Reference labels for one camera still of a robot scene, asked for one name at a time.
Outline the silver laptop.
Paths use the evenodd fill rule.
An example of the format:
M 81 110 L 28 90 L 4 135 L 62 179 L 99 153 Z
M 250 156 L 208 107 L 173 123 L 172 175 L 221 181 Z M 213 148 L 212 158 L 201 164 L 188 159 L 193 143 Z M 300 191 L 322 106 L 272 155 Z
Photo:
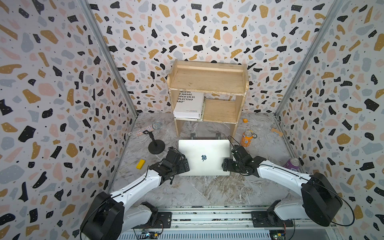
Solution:
M 181 176 L 228 176 L 224 159 L 231 156 L 229 140 L 179 140 L 178 150 L 188 160 L 190 170 Z

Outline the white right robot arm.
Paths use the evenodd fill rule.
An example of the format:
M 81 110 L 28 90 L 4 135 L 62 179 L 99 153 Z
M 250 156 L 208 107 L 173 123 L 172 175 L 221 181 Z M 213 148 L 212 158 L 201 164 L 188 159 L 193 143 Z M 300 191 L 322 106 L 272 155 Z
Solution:
M 296 219 L 305 219 L 328 227 L 343 205 L 341 197 L 323 174 L 303 174 L 275 165 L 263 157 L 253 158 L 239 145 L 234 146 L 231 153 L 233 157 L 222 163 L 223 171 L 267 179 L 299 196 L 293 201 L 274 201 L 262 217 L 255 218 L 255 224 L 290 226 Z

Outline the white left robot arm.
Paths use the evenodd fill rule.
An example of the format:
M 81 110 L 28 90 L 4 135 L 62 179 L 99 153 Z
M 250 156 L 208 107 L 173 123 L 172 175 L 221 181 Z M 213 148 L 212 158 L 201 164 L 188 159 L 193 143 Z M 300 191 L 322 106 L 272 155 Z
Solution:
M 160 220 L 157 207 L 143 202 L 133 208 L 133 204 L 151 190 L 165 182 L 173 182 L 176 175 L 189 170 L 187 157 L 170 147 L 165 158 L 149 166 L 141 177 L 129 185 L 110 194 L 101 192 L 96 196 L 80 226 L 80 238 L 116 240 L 127 230 L 156 226 Z

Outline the orange soda can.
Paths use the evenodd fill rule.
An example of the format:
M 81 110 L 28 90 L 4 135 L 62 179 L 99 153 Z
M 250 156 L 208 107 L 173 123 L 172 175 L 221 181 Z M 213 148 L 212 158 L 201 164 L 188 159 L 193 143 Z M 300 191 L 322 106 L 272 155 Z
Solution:
M 254 133 L 251 130 L 247 130 L 242 135 L 241 145 L 243 147 L 248 147 L 251 144 L 252 139 L 254 138 Z

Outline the microphone on black stand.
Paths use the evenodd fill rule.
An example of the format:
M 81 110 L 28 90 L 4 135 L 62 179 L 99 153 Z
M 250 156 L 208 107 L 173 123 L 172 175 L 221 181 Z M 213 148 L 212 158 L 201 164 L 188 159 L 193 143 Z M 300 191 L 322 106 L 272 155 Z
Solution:
M 160 130 L 163 127 L 163 123 L 156 121 L 151 125 L 139 129 L 135 135 L 148 135 L 151 139 L 151 143 L 148 146 L 148 150 L 153 155 L 158 155 L 165 150 L 165 143 L 162 140 L 156 140 L 154 137 L 154 131 Z

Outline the yellow rectangular block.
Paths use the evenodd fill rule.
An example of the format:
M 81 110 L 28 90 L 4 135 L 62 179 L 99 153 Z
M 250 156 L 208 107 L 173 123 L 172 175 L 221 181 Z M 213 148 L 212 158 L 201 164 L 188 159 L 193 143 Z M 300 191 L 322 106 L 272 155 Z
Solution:
M 145 165 L 145 163 L 146 163 L 146 161 L 143 160 L 143 159 L 141 159 L 141 160 L 139 161 L 139 163 L 137 164 L 136 168 L 139 169 L 139 170 L 141 170 L 141 169 L 143 168 L 143 166 Z

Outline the tan wooden rectangular block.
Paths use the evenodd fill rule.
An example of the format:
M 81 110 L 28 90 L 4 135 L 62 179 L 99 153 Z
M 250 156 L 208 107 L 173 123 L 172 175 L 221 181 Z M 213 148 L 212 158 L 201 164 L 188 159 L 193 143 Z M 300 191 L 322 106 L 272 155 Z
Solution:
M 283 133 L 281 131 L 279 131 L 278 129 L 275 129 L 275 128 L 272 128 L 271 129 L 271 132 L 282 137 L 283 136 Z

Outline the purple soda can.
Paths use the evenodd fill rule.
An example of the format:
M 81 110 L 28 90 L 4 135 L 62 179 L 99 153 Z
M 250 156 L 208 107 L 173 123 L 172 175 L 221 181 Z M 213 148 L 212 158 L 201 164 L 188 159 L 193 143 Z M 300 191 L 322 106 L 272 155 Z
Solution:
M 296 171 L 296 172 L 300 169 L 300 166 L 301 166 L 300 160 L 297 158 L 290 158 L 284 165 L 286 169 Z

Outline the white book with black text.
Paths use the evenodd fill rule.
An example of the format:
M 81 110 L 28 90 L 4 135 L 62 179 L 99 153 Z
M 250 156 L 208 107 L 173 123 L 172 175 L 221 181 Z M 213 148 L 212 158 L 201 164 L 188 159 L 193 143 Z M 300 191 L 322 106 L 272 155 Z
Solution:
M 204 93 L 180 91 L 174 108 L 174 117 L 198 120 L 203 112 L 203 103 Z

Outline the wooden shelf unit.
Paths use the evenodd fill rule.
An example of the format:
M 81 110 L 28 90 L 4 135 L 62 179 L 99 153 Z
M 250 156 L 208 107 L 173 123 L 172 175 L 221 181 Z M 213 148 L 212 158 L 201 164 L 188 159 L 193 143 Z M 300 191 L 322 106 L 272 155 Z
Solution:
M 234 101 L 205 100 L 203 122 L 228 124 L 235 137 L 249 90 L 246 65 L 175 60 L 167 78 L 170 103 L 175 109 L 182 91 L 235 96 Z

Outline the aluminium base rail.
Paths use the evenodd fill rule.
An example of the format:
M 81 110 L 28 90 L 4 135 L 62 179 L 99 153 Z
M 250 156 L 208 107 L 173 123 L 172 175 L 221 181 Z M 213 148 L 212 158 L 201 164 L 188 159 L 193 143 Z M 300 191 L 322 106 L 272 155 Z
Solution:
M 163 207 L 154 220 L 134 223 L 119 239 L 293 240 L 302 220 L 273 220 L 263 207 Z

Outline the aluminium corner frame post left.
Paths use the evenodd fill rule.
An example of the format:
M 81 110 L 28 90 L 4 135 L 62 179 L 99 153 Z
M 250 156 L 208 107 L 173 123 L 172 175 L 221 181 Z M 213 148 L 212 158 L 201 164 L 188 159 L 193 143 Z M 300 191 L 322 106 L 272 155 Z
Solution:
M 118 71 L 116 63 L 112 58 L 109 47 L 103 38 L 103 33 L 102 33 L 99 25 L 97 24 L 97 20 L 96 20 L 94 14 L 92 12 L 90 4 L 86 0 L 84 0 L 84 1 L 79 0 L 78 3 L 79 3 L 80 9 L 82 10 L 82 12 L 85 15 L 85 19 L 89 23 L 90 29 L 92 30 L 92 32 L 95 35 L 95 39 L 96 39 L 97 43 L 99 44 L 100 50 L 103 53 L 103 55 L 106 59 L 106 62 L 110 66 L 111 71 L 112 71 L 112 73 L 113 73 L 113 75 L 114 75 L 114 77 L 118 83 L 118 86 L 120 87 L 120 89 L 122 91 L 122 94 L 123 94 L 123 96 L 127 102 L 128 109 L 129 109 L 130 113 L 133 115 L 133 118 L 136 119 L 138 117 L 138 113 L 137 113 L 137 111 L 134 107 L 134 104 L 130 98 L 127 87 L 126 87 L 126 85 L 125 85 L 125 83 L 124 83 L 124 81 L 123 81 L 123 79 L 122 79 L 122 77 Z

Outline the aluminium corner frame post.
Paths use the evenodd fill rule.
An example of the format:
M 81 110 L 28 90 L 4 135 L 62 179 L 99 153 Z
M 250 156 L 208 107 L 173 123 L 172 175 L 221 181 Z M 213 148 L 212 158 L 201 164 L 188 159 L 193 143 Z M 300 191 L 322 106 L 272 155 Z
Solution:
M 94 14 L 92 12 L 90 4 L 86 0 L 84 0 L 84 1 L 79 0 L 78 3 L 79 3 L 80 9 L 82 10 L 82 12 L 85 15 L 85 19 L 89 23 L 90 29 L 92 30 L 92 32 L 95 35 L 95 39 L 96 39 L 97 43 L 99 44 L 100 50 L 103 53 L 103 55 L 106 59 L 106 62 L 110 66 L 111 71 L 112 71 L 112 73 L 113 73 L 113 75 L 114 75 L 114 77 L 118 83 L 118 86 L 120 87 L 120 89 L 122 91 L 122 94 L 123 94 L 123 96 L 127 102 L 128 109 L 129 109 L 130 113 L 133 115 L 133 118 L 136 119 L 138 117 L 138 113 L 137 113 L 137 111 L 134 107 L 134 104 L 130 98 L 127 87 L 126 87 L 126 85 L 125 85 L 125 83 L 124 83 L 124 81 L 123 81 L 123 79 L 122 79 L 122 77 L 118 71 L 116 63 L 112 58 L 109 47 L 103 38 L 103 33 L 102 33 L 99 25 L 97 24 L 97 20 L 96 20 Z
M 316 54 L 318 47 L 320 46 L 323 38 L 325 37 L 325 34 L 327 33 L 328 29 L 330 28 L 332 22 L 336 18 L 337 13 L 341 9 L 342 5 L 343 5 L 342 0 L 335 0 L 332 3 L 332 5 L 331 5 L 331 7 L 327 13 L 326 19 L 323 21 L 323 25 L 320 27 L 318 34 L 316 35 L 313 43 L 309 47 L 307 54 L 305 55 L 305 57 L 304 57 L 302 63 L 300 64 L 298 70 L 296 71 L 292 82 L 288 86 L 287 91 L 286 91 L 285 95 L 283 96 L 283 99 L 281 100 L 281 102 L 280 102 L 280 104 L 279 104 L 279 106 L 275 112 L 276 117 L 282 114 L 283 108 L 290 98 L 290 94 L 294 91 L 295 87 L 299 83 L 301 76 L 303 75 L 304 71 L 306 70 L 307 65 L 310 63 L 311 59 Z

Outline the aluminium corner frame post right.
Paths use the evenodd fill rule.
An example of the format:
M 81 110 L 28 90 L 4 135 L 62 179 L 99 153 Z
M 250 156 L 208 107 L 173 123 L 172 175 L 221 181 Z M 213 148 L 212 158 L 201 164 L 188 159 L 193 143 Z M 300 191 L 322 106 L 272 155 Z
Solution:
M 279 104 L 279 106 L 275 112 L 276 117 L 282 114 L 283 108 L 290 98 L 290 94 L 294 91 L 295 87 L 299 83 L 301 76 L 303 75 L 304 71 L 306 70 L 307 65 L 310 63 L 311 59 L 316 54 L 318 47 L 320 46 L 323 38 L 325 37 L 325 34 L 327 33 L 328 29 L 330 28 L 332 22 L 336 18 L 337 13 L 341 9 L 342 5 L 343 5 L 342 0 L 335 0 L 332 3 L 332 5 L 331 5 L 331 7 L 327 13 L 326 19 L 323 21 L 323 25 L 320 27 L 318 34 L 316 35 L 313 43 L 309 47 L 307 54 L 305 55 L 305 57 L 304 57 L 302 63 L 300 64 L 298 70 L 296 71 L 292 82 L 288 86 L 287 91 L 286 91 L 285 95 L 283 96 L 283 99 L 281 100 L 281 102 L 280 102 L 280 104 Z

